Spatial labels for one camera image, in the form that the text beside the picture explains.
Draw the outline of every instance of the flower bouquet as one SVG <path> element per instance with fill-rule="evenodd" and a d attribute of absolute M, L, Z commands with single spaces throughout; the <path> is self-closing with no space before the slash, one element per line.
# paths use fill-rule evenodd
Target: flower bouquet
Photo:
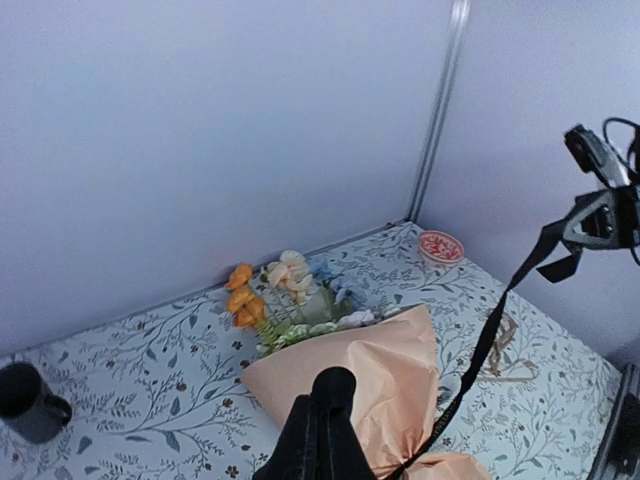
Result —
<path fill-rule="evenodd" d="M 231 291 L 227 311 L 234 325 L 254 328 L 260 335 L 258 352 L 271 355 L 304 340 L 381 320 L 364 309 L 367 295 L 348 275 L 332 274 L 326 259 L 307 263 L 286 250 L 279 262 L 264 268 L 252 286 L 253 268 L 240 264 L 225 285 Z"/>
<path fill-rule="evenodd" d="M 366 294 L 353 279 L 333 274 L 322 259 L 308 265 L 292 251 L 269 264 L 255 287 L 249 286 L 251 274 L 243 264 L 231 275 L 227 308 L 236 326 L 260 335 L 264 358 L 244 371 L 242 381 L 269 416 L 284 426 L 295 399 L 311 391 L 320 372 L 345 367 L 357 382 L 351 423 L 376 477 L 412 458 L 436 416 L 439 373 L 427 308 L 383 319 L 365 309 Z M 321 308 L 311 308 L 314 298 L 322 300 Z M 490 479 L 473 457 L 458 453 L 421 455 L 405 475 Z"/>

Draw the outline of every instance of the black lanyard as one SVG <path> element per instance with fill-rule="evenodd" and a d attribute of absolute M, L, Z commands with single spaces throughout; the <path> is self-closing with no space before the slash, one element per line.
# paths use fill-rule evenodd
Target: black lanyard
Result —
<path fill-rule="evenodd" d="M 549 255 L 551 255 L 551 252 L 553 252 L 553 250 L 558 246 L 558 243 L 560 243 L 560 241 L 562 240 L 567 223 L 567 218 L 564 218 L 563 220 L 551 223 L 542 228 L 536 246 L 533 247 L 533 250 L 527 257 L 527 259 L 520 266 L 515 275 L 511 278 L 509 285 L 507 285 L 507 288 L 502 294 L 502 297 L 500 297 L 498 305 L 489 314 L 489 318 L 487 318 L 484 327 L 482 327 L 480 338 L 478 339 L 478 343 L 476 344 L 473 356 L 471 357 L 471 364 L 462 376 L 460 391 L 455 396 L 451 404 L 449 404 L 444 413 L 436 421 L 433 427 L 433 432 L 431 433 L 431 436 L 427 439 L 427 441 L 409 460 L 404 462 L 404 464 L 402 464 L 391 475 L 389 475 L 386 480 L 399 480 L 402 477 L 402 473 L 411 465 L 413 465 L 415 461 L 418 460 L 418 458 L 428 452 L 431 446 L 442 434 L 444 429 L 447 428 L 447 425 L 449 425 L 454 415 L 458 411 L 464 395 L 473 386 L 476 378 L 478 377 L 478 373 L 480 373 L 480 369 L 484 364 L 484 361 L 491 352 L 496 334 L 498 333 L 498 328 L 500 327 L 500 322 L 502 321 L 502 315 L 504 313 L 504 307 L 507 303 L 509 292 L 514 289 L 531 270 L 542 263 Z M 575 272 L 575 267 L 577 266 L 578 260 L 579 252 L 575 252 L 570 257 L 543 267 L 540 271 L 549 280 L 559 281 Z"/>

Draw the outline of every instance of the black cable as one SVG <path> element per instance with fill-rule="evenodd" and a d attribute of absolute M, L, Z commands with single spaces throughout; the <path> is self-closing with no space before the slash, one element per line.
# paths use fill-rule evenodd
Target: black cable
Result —
<path fill-rule="evenodd" d="M 638 174 L 638 171 L 631 166 L 631 154 L 634 154 L 635 156 L 635 147 L 636 147 L 636 142 L 640 141 L 639 135 L 640 135 L 640 125 L 632 122 L 631 120 L 627 120 L 626 118 L 621 118 L 621 117 L 609 117 L 607 118 L 603 123 L 602 123 L 602 136 L 604 137 L 604 141 L 607 142 L 609 145 L 612 145 L 611 142 L 609 141 L 609 132 L 608 132 L 608 126 L 610 123 L 621 123 L 623 125 L 627 125 L 631 128 L 634 129 L 634 138 L 631 141 L 631 144 L 629 145 L 629 148 L 627 149 L 627 159 L 624 160 L 623 158 L 620 157 L 620 155 L 618 155 L 618 161 L 624 166 L 624 168 L 627 169 L 627 172 L 629 173 L 629 177 L 630 180 L 633 183 L 638 183 L 640 181 L 640 174 Z M 636 166 L 638 165 L 638 158 L 635 158 L 635 162 L 636 162 Z"/>
<path fill-rule="evenodd" d="M 633 257 L 633 260 L 638 264 L 638 266 L 640 267 L 640 258 L 638 258 L 638 252 L 636 252 L 635 248 L 631 248 L 631 256 Z"/>

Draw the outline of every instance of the white wall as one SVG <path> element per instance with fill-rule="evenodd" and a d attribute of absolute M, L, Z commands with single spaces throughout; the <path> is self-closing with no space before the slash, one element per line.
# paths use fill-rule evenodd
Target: white wall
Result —
<path fill-rule="evenodd" d="M 0 3 L 0 354 L 401 218 L 451 1 Z"/>
<path fill-rule="evenodd" d="M 508 280 L 542 225 L 595 190 L 563 133 L 640 120 L 639 25 L 636 0 L 474 0 L 421 223 Z M 628 251 L 586 252 L 573 278 L 551 285 L 534 273 L 519 291 L 622 363 L 640 361 L 639 282 Z"/>

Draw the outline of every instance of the blue flower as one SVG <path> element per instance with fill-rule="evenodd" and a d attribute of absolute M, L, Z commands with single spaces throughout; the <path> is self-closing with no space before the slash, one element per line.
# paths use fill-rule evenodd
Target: blue flower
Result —
<path fill-rule="evenodd" d="M 348 299 L 351 301 L 351 306 L 357 310 L 367 302 L 366 292 L 350 277 L 340 275 L 334 278 L 329 286 L 336 294 L 336 304 Z"/>
<path fill-rule="evenodd" d="M 332 277 L 329 262 L 325 257 L 318 255 L 309 262 L 309 273 L 321 282 L 328 281 Z"/>

